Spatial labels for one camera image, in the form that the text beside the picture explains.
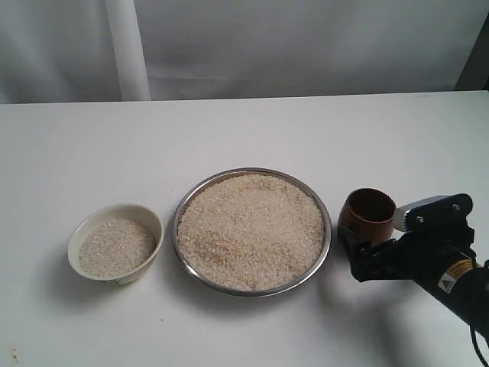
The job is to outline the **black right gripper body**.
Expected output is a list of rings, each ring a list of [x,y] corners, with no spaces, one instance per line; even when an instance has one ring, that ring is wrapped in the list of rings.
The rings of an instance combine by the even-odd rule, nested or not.
[[[454,263],[473,258],[473,242],[474,229],[464,220],[406,233],[376,246],[363,244],[358,253],[358,280],[432,281]]]

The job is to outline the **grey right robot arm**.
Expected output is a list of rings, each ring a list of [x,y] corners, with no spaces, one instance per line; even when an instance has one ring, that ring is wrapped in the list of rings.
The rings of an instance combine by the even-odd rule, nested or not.
[[[353,277],[360,282],[410,280],[488,337],[488,269],[477,264],[466,222],[408,232],[373,246],[338,227]]]

